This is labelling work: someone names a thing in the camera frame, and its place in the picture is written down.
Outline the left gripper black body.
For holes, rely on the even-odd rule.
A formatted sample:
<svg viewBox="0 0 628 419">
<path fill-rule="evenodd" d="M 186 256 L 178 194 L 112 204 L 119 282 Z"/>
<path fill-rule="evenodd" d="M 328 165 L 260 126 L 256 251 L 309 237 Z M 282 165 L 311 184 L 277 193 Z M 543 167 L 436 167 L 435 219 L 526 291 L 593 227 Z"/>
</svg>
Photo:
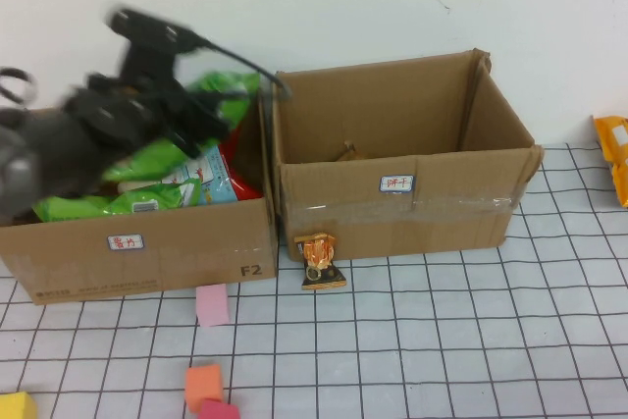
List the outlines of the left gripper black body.
<svg viewBox="0 0 628 419">
<path fill-rule="evenodd" d="M 66 113 L 99 144 L 149 144 L 168 134 L 188 98 L 181 85 L 130 85 L 92 74 L 66 101 Z"/>
</svg>

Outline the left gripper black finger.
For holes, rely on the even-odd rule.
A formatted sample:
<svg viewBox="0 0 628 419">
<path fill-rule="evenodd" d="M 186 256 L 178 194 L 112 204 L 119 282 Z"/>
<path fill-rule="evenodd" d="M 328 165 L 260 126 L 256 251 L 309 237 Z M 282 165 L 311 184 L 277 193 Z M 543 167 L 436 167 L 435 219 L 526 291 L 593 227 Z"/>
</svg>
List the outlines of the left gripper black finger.
<svg viewBox="0 0 628 419">
<path fill-rule="evenodd" d="M 186 94 L 190 100 L 198 102 L 199 104 L 221 104 L 226 101 L 248 100 L 248 93 L 239 90 L 192 90 L 188 91 Z"/>
<path fill-rule="evenodd" d="M 174 118 L 166 132 L 180 151 L 196 158 L 211 140 L 222 142 L 231 134 L 231 125 L 218 108 L 192 108 Z"/>
</svg>

